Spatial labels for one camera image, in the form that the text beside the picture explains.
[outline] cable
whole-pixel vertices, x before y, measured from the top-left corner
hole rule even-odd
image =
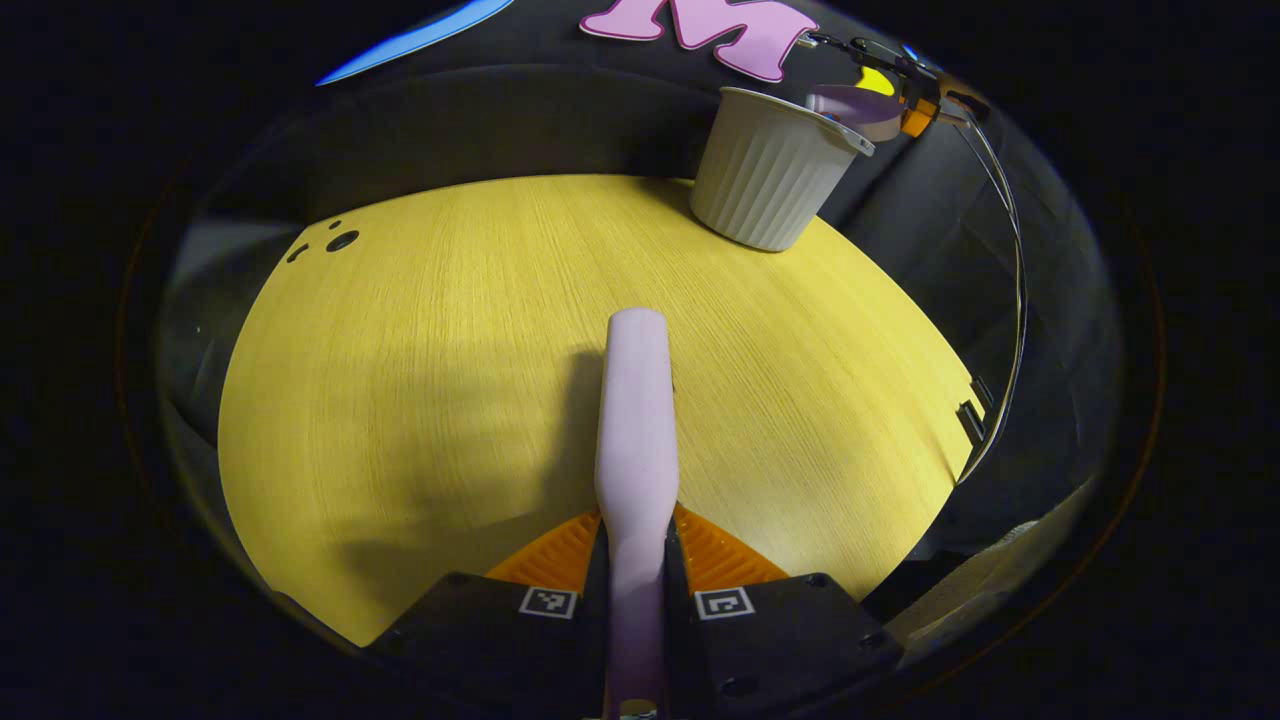
[[[1009,186],[1009,177],[1005,174],[1004,165],[1000,164],[1000,158],[996,156],[995,149],[992,149],[991,142],[987,140],[987,133],[982,132],[982,127],[974,119],[973,114],[968,109],[964,109],[964,114],[969,120],[969,126],[978,135],[978,140],[982,141],[983,147],[987,150],[987,155],[991,158],[991,165],[995,168],[995,176],[987,163],[982,159],[978,149],[973,146],[969,138],[965,136],[961,128],[956,128],[960,133],[961,140],[969,146],[974,158],[986,170],[987,178],[991,179],[991,184],[996,190],[996,195],[1000,196],[1000,201],[1005,205],[1005,211],[1009,213],[1009,223],[1014,228],[1014,304],[1015,304],[1015,337],[1014,337],[1014,363],[1009,369],[1009,383],[1005,386],[1005,395],[1001,397],[1000,409],[996,411],[996,421],[992,424],[991,432],[983,441],[982,446],[978,448],[977,455],[965,466],[964,471],[960,474],[960,479],[956,480],[956,486],[969,479],[974,470],[982,464],[982,461],[991,452],[991,448],[1000,441],[1000,436],[1005,432],[1005,425],[1009,420],[1009,406],[1014,400],[1014,386],[1018,384],[1018,373],[1023,365],[1023,350],[1027,345],[1027,272],[1023,265],[1023,231],[1021,222],[1018,217],[1018,204],[1014,201],[1012,188]]]

